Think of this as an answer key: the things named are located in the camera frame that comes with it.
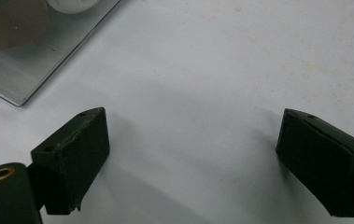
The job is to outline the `white round object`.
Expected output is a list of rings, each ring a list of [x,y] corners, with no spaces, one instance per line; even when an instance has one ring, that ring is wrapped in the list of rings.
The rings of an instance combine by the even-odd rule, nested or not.
[[[76,14],[90,9],[100,0],[47,0],[55,10],[65,14]]]

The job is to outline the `flat metal tray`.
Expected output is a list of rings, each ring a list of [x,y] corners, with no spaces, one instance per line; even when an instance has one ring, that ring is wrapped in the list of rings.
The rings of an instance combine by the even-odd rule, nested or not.
[[[121,0],[100,0],[78,14],[50,10],[50,25],[32,44],[0,50],[0,98],[21,107],[100,27]]]

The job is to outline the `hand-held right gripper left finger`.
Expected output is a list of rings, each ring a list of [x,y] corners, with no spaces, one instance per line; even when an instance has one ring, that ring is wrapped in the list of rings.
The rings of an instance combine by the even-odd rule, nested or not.
[[[109,155],[106,110],[83,111],[31,151],[36,204],[50,215],[68,215],[82,200]]]

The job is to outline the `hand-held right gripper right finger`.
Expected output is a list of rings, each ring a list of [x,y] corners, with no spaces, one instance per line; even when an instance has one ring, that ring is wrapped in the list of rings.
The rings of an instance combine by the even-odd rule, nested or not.
[[[354,217],[353,136],[314,115],[287,108],[276,154],[331,216]]]

